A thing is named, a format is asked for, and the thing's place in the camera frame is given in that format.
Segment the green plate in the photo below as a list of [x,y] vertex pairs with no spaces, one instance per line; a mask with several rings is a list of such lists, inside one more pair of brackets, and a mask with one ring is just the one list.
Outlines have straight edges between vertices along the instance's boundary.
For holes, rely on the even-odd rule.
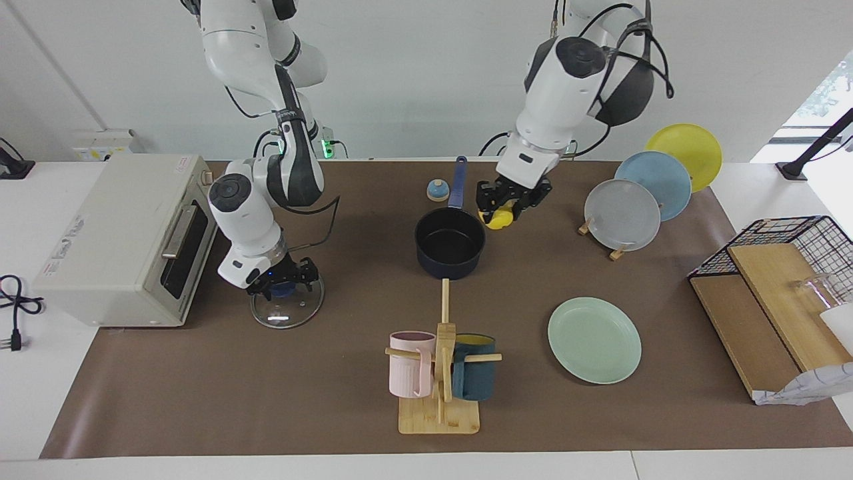
[[558,305],[546,337],[558,364],[593,385],[615,385],[632,376],[642,340],[631,318],[608,301],[576,297]]

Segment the black slanted stand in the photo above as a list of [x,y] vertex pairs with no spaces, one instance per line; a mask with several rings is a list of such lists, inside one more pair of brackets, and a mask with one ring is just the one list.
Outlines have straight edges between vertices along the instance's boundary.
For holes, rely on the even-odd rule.
[[[831,145],[838,139],[838,146],[824,154],[820,154],[826,146]],[[820,160],[839,152],[840,150],[853,151],[853,107],[847,110],[841,118],[831,124],[798,158],[790,162],[777,162],[776,168],[784,179],[789,181],[807,181],[807,176],[802,173],[808,162]]]

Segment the grey plate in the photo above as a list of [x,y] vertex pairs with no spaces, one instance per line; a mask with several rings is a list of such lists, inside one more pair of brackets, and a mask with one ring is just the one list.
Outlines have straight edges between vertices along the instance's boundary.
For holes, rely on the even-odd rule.
[[657,237],[661,212],[640,183],[610,179],[595,186],[584,203],[584,225],[598,243],[622,252],[639,250]]

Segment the light wooden board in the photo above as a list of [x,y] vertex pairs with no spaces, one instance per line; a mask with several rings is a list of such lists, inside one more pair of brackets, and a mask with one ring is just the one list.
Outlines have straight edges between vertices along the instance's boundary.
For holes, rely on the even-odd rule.
[[814,270],[794,244],[740,245],[727,252],[799,370],[853,361],[820,318],[818,303],[802,292],[800,282]]

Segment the clear glass cup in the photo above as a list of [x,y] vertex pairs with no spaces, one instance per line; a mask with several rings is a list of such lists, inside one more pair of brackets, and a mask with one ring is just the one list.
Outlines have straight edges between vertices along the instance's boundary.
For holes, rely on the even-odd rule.
[[834,286],[835,276],[831,273],[817,273],[811,277],[805,277],[793,283],[795,290],[810,304],[819,310],[826,310],[840,306],[842,301]]

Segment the white translucent container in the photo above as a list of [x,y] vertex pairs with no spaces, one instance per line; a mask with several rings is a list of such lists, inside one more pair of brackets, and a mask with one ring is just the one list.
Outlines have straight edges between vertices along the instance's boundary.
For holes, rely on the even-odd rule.
[[820,319],[828,326],[835,338],[853,357],[853,303],[828,308],[820,313]]

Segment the dark blue mug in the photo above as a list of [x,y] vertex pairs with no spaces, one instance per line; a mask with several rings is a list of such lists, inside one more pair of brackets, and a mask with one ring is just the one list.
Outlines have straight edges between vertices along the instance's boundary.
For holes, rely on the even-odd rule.
[[496,353],[496,339],[490,335],[458,333],[452,358],[451,391],[454,398],[486,401],[494,392],[496,363],[468,362],[471,355]]

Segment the wooden mug tree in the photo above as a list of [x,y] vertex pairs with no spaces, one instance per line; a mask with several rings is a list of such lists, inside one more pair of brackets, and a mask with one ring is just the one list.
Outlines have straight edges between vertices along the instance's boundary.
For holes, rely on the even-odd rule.
[[472,435],[479,432],[477,401],[452,395],[452,368],[456,349],[456,325],[450,322],[450,279],[442,279],[441,319],[436,326],[436,345],[414,350],[388,346],[390,358],[411,359],[424,367],[430,361],[432,388],[429,396],[399,398],[397,431],[403,435]]

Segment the glass lid blue knob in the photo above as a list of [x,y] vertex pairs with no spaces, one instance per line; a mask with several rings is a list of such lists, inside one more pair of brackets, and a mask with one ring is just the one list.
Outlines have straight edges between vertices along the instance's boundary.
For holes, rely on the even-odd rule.
[[263,293],[251,295],[250,306],[256,322],[277,330],[304,325],[317,315],[324,301],[323,280],[310,283],[282,282]]

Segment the wooden plate rack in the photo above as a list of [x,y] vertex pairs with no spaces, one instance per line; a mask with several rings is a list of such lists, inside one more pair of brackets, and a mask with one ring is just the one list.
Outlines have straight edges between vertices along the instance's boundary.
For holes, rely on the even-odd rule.
[[607,248],[609,250],[608,258],[610,261],[618,261],[626,253],[628,243],[616,240],[612,231],[602,221],[599,221],[599,219],[588,217],[584,223],[576,228],[576,232],[580,236],[591,235],[601,246]]

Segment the pink mug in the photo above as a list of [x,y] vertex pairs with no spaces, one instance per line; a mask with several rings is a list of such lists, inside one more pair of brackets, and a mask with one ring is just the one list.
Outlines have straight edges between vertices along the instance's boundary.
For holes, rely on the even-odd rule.
[[390,334],[389,347],[408,351],[415,357],[389,357],[388,389],[397,397],[425,398],[432,395],[436,335],[426,331],[397,331]]

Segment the beige toaster oven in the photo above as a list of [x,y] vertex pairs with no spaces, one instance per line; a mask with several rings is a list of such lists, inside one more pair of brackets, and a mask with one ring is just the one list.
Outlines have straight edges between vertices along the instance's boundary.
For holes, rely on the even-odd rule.
[[94,327],[184,325],[217,224],[198,155],[110,158],[33,286]]

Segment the white wall socket box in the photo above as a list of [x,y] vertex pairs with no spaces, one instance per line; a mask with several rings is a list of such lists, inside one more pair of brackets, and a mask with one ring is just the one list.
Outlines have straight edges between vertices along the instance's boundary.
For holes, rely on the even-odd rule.
[[119,154],[143,154],[145,149],[134,130],[76,131],[72,150],[78,161],[108,161]]

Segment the yellow plate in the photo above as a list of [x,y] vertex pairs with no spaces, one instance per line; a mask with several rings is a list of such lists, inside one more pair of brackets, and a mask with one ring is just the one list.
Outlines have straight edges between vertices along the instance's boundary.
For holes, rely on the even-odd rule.
[[652,134],[645,147],[679,160],[690,176],[694,193],[710,186],[722,169],[722,147],[716,137],[700,125],[668,125]]

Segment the brown table mat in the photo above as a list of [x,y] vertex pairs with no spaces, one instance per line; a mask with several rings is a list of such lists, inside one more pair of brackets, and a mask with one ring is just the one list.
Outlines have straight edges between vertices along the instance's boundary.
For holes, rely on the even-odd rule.
[[[478,267],[450,287],[450,320],[496,338],[503,359],[474,435],[402,435],[388,391],[393,331],[432,331],[440,281],[417,263],[426,183],[447,162],[328,162],[341,197],[328,242],[307,251],[326,283],[317,315],[293,330],[252,317],[216,272],[217,238],[177,330],[101,330],[53,425],[45,458],[137,455],[808,449],[853,446],[834,402],[756,406],[689,285],[734,236],[711,191],[616,262],[578,236],[588,192],[614,162],[564,162],[552,193],[490,231]],[[552,355],[546,325],[574,297],[622,309],[642,338],[636,371],[589,385]]]

